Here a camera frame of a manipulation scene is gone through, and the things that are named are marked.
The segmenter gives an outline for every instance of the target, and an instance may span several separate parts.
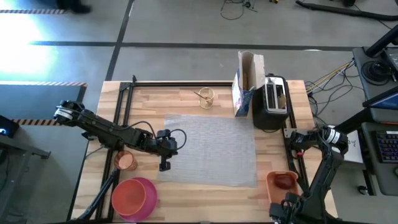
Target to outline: concrete floor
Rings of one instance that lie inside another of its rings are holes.
[[[339,1],[306,2],[341,6]],[[0,9],[40,9],[49,3],[0,0]],[[371,45],[388,31],[378,21],[309,11],[288,0],[279,4],[257,0],[258,12],[245,10],[236,21],[220,16],[222,0],[135,0],[126,32],[120,35],[125,12],[130,12],[129,0],[89,3],[93,12],[82,16],[0,14],[0,80],[87,82],[84,104],[95,111],[106,78],[130,80],[136,75],[139,80],[231,80],[238,66],[238,50],[247,44],[256,45],[247,48],[264,55],[267,73],[314,81],[351,60],[350,48]],[[391,0],[358,0],[357,6],[391,15],[398,12]],[[240,13],[240,7],[229,5],[224,11],[233,17]],[[393,27],[397,23],[385,24]],[[125,44],[120,48],[117,40]],[[231,45],[230,49],[222,49],[227,48],[224,45],[198,49],[189,44]],[[347,74],[356,75],[356,69]],[[361,86],[357,78],[351,81]],[[319,93],[316,99],[325,101],[329,95]],[[330,103],[320,117],[338,124],[361,109],[363,97],[361,90],[354,89]],[[80,133],[78,128],[22,127],[21,141],[52,151],[48,161],[32,160],[19,189],[21,195],[15,199],[15,207],[25,213],[29,223],[66,219],[87,145]],[[360,195],[355,187],[363,182],[359,169],[338,171],[332,191],[339,217],[396,223],[398,198],[381,193],[376,197]]]

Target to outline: pink bowl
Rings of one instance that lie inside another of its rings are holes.
[[[157,203],[157,192],[155,185],[148,179],[142,177],[133,178],[139,181],[145,188],[146,200],[138,212],[133,215],[120,215],[120,217],[127,222],[140,222],[148,218],[149,215],[155,210]]]

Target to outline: gray mesh mat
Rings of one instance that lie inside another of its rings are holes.
[[[256,148],[251,119],[206,116],[165,116],[165,128],[182,129],[188,138],[171,170],[159,172],[161,181],[230,186],[257,185]],[[172,133],[178,147],[184,136]]]

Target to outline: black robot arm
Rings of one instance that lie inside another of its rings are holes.
[[[271,204],[270,217],[280,224],[354,223],[332,217],[325,208],[325,197],[348,151],[347,136],[329,127],[311,131],[287,129],[286,133],[290,135],[290,143],[294,148],[306,151],[318,146],[322,161],[308,192],[302,195],[287,193],[281,203]]]
[[[177,148],[177,142],[175,138],[170,136],[171,132],[168,129],[158,131],[155,136],[152,126],[146,121],[140,123],[147,123],[152,132],[132,128],[138,123],[127,127],[120,126],[95,115],[92,111],[85,109],[80,102],[61,101],[54,118],[60,124],[71,127],[78,126],[84,129],[86,131],[82,134],[84,137],[90,139],[90,136],[96,136],[98,141],[109,149],[120,151],[123,146],[127,146],[131,149],[160,156],[160,171],[170,169],[170,162],[167,162],[167,159],[177,155],[177,150],[181,148]]]

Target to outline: wooden table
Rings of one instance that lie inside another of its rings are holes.
[[[313,128],[314,123],[304,82],[292,80],[288,83],[297,127]],[[104,82],[97,115],[113,120],[119,84],[120,82]],[[156,132],[158,129],[164,129],[165,114],[234,117],[230,87],[212,87],[216,95],[213,107],[209,110],[199,107],[198,97],[193,93],[199,89],[200,87],[135,87],[129,124],[145,120],[153,125]],[[137,127],[148,129],[145,124]],[[156,179],[159,158],[126,147],[124,149],[134,154],[139,166],[132,172],[122,171],[120,181],[133,177],[145,177],[155,184],[159,201],[153,214],[146,220],[147,222],[269,222],[269,200],[265,179],[270,171],[288,170],[284,141],[281,131],[264,133],[255,129],[254,134],[257,188],[161,182]],[[88,153],[99,146],[98,141],[90,142]],[[105,159],[106,150],[101,150],[85,161],[72,218],[81,215],[98,193]],[[316,149],[309,150],[305,153],[304,160],[308,179],[312,181],[321,161],[321,153]],[[104,204],[104,216],[108,211],[109,199],[108,192]],[[328,212],[337,217],[331,192],[327,195],[325,203]],[[119,215],[115,215],[114,222],[120,221],[122,220]]]

